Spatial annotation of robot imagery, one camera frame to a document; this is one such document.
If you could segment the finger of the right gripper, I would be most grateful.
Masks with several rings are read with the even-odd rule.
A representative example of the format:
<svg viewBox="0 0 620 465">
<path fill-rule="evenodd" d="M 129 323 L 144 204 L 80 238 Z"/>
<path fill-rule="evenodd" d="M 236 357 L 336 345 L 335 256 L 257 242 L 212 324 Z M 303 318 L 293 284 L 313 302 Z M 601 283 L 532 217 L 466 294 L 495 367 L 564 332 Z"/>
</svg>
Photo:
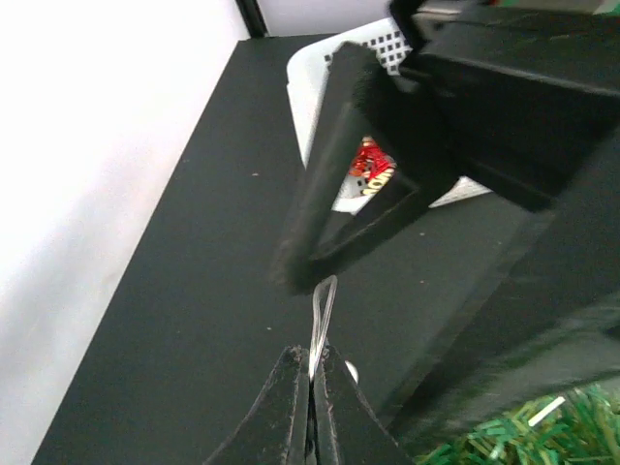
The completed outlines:
<svg viewBox="0 0 620 465">
<path fill-rule="evenodd" d="M 373 50 L 332 56 L 308 165 L 271 275 L 306 294 L 415 222 L 456 184 L 433 93 L 397 79 Z"/>
</svg>

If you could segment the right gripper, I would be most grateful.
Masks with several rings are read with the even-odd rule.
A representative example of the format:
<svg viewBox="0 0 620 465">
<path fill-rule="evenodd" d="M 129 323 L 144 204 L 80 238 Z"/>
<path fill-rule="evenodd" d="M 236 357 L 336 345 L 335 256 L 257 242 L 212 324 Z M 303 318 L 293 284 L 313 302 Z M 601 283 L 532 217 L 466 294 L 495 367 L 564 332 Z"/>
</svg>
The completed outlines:
<svg viewBox="0 0 620 465">
<path fill-rule="evenodd" d="M 524 220 L 395 394 L 398 436 L 461 432 L 619 374 L 619 17 L 472 6 L 424 40 L 390 6 L 470 178 Z"/>
</svg>

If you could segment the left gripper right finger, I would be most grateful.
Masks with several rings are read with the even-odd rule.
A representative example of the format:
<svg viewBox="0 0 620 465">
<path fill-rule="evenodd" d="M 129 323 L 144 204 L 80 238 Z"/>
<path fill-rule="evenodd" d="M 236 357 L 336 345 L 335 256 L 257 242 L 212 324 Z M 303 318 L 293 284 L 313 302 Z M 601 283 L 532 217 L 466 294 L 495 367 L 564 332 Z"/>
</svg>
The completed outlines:
<svg viewBox="0 0 620 465">
<path fill-rule="evenodd" d="M 376 418 L 332 346 L 324 348 L 312 384 L 312 445 L 316 464 L 410 464 Z"/>
</svg>

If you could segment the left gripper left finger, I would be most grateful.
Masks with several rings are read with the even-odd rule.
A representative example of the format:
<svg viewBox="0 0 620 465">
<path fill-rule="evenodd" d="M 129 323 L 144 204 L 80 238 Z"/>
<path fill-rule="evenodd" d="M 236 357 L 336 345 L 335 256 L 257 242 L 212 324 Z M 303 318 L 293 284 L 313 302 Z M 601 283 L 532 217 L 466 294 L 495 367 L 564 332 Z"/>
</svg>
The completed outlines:
<svg viewBox="0 0 620 465">
<path fill-rule="evenodd" d="M 250 411 L 207 464 L 303 464 L 310 382 L 309 352 L 284 349 Z"/>
</svg>

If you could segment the white perforated plastic basket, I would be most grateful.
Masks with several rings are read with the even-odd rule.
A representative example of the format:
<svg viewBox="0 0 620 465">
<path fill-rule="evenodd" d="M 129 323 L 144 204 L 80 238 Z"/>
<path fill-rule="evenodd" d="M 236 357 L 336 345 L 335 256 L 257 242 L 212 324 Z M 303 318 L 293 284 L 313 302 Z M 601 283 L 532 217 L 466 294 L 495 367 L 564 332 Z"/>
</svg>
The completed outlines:
<svg viewBox="0 0 620 465">
<path fill-rule="evenodd" d="M 405 138 L 389 125 L 396 106 L 387 99 L 406 89 L 398 67 L 410 50 L 396 23 L 385 18 L 306 46 L 289 60 L 287 91 L 308 170 L 304 195 L 325 204 L 334 194 L 334 211 L 356 215 L 394 186 L 403 154 L 388 137 Z M 364 137 L 396 163 L 370 181 L 348 174 Z"/>
</svg>

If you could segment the small green christmas tree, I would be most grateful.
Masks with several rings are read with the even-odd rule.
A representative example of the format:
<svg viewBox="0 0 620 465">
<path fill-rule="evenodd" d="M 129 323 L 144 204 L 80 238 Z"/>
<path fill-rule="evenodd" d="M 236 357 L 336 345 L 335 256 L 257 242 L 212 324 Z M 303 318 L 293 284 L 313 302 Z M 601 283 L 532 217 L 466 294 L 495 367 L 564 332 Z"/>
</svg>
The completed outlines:
<svg viewBox="0 0 620 465">
<path fill-rule="evenodd" d="M 528 401 L 415 457 L 417 464 L 617 464 L 619 392 L 598 385 Z"/>
</svg>

